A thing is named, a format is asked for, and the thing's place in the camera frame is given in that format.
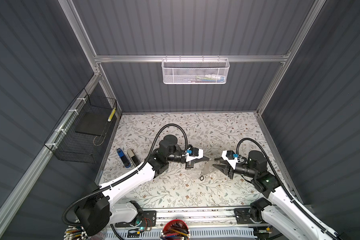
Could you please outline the grey strap metal keyring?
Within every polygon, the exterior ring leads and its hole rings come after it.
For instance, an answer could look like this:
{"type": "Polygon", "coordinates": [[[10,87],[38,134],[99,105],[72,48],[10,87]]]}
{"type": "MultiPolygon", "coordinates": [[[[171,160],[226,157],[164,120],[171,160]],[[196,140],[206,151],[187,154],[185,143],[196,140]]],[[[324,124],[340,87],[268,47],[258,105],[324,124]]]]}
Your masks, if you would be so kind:
{"type": "Polygon", "coordinates": [[[211,174],[214,171],[213,164],[215,163],[214,160],[207,161],[204,165],[204,168],[202,169],[201,176],[204,176],[206,178],[207,175],[211,174]]]}

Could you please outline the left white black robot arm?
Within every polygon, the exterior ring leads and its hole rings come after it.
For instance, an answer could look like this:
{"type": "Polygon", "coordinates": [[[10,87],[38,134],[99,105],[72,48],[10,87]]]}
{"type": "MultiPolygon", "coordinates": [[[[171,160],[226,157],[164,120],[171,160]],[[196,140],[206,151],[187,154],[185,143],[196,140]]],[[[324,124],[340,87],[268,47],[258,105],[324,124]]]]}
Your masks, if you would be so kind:
{"type": "Polygon", "coordinates": [[[186,145],[183,150],[174,135],[166,135],[150,156],[136,168],[121,177],[101,185],[91,185],[90,192],[101,193],[82,200],[75,207],[75,214],[88,236],[94,236],[109,225],[139,226],[145,212],[135,201],[120,204],[118,201],[138,186],[150,182],[168,170],[171,162],[181,163],[186,169],[195,163],[208,161],[202,149],[186,145]]]}

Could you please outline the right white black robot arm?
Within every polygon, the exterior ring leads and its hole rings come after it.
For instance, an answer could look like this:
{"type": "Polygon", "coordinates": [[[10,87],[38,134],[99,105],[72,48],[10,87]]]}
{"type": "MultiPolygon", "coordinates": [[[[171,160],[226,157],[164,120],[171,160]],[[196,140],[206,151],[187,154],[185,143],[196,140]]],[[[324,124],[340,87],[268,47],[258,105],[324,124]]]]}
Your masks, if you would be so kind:
{"type": "Polygon", "coordinates": [[[230,179],[242,176],[262,194],[250,205],[249,218],[275,227],[289,240],[338,240],[340,235],[320,221],[293,197],[275,174],[268,171],[268,159],[259,151],[250,151],[243,158],[233,151],[224,151],[213,166],[230,179]]]}

